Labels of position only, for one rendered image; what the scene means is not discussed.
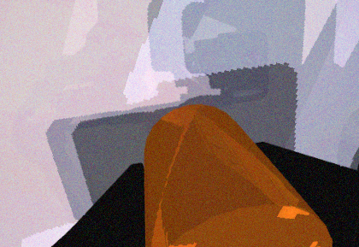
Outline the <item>orange cylinder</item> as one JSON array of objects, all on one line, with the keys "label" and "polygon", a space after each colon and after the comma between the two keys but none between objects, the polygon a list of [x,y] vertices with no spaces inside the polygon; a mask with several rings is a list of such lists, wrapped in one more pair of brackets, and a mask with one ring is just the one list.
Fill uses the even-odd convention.
[{"label": "orange cylinder", "polygon": [[145,247],[332,247],[327,226],[223,109],[189,104],[144,147]]}]

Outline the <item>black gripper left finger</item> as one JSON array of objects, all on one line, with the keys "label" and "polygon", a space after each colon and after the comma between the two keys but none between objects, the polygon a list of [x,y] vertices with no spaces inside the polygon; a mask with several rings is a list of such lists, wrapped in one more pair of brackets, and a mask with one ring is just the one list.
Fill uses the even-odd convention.
[{"label": "black gripper left finger", "polygon": [[145,247],[143,164],[131,164],[51,247]]}]

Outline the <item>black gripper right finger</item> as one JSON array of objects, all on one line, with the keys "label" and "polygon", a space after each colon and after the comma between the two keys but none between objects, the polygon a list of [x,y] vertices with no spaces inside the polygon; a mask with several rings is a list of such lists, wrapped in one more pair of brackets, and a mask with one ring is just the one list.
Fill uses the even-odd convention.
[{"label": "black gripper right finger", "polygon": [[359,170],[255,143],[327,226],[332,247],[359,247]]}]

